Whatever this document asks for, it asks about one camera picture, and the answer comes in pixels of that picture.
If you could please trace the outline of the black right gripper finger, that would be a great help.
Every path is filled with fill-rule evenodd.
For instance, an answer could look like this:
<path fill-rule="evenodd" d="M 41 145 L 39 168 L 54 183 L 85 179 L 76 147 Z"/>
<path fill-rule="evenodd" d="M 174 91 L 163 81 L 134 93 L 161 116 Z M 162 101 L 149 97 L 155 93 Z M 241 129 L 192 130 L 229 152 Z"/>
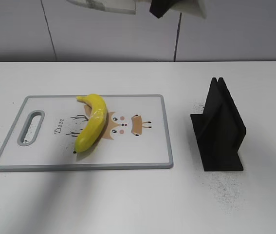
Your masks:
<path fill-rule="evenodd" d="M 151 0 L 149 12 L 156 18 L 161 18 L 179 0 Z"/>

